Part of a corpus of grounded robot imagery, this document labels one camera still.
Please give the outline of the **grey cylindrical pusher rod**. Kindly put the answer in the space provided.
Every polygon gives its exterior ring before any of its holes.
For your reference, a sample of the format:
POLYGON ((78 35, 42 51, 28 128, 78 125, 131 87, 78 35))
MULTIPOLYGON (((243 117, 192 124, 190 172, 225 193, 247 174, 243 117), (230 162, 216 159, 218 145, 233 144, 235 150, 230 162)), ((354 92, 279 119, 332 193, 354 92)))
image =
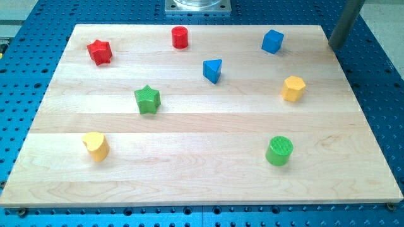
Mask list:
POLYGON ((341 16, 328 40, 328 45, 332 49, 340 49, 343 47, 364 3, 365 0, 348 0, 346 2, 341 16))

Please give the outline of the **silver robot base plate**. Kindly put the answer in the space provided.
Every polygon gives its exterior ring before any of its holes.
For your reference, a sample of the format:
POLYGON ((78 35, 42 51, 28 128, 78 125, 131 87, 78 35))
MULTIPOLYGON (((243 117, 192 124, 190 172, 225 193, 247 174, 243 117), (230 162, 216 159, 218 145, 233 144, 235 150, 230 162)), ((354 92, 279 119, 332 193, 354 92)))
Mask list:
POLYGON ((231 0, 165 0, 166 13, 228 13, 231 10, 231 0))

